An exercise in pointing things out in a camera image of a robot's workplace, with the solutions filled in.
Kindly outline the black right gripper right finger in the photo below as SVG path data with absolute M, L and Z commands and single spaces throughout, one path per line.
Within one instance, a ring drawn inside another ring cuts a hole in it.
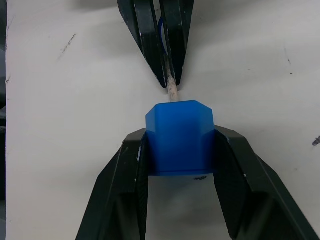
M 278 176 L 239 133 L 216 126 L 214 185 L 233 240 L 317 240 Z

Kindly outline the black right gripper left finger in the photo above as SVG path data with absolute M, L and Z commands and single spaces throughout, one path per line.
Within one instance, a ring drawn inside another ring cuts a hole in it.
M 146 238 L 149 156 L 144 128 L 127 135 L 95 182 L 76 239 Z

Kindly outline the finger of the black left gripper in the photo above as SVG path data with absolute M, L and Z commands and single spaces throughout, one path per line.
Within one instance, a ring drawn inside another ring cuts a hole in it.
M 159 84 L 166 87 L 164 54 L 152 0 L 118 0 L 119 12 Z
M 188 47 L 193 0 L 161 0 L 167 60 L 176 85 L 180 85 Z

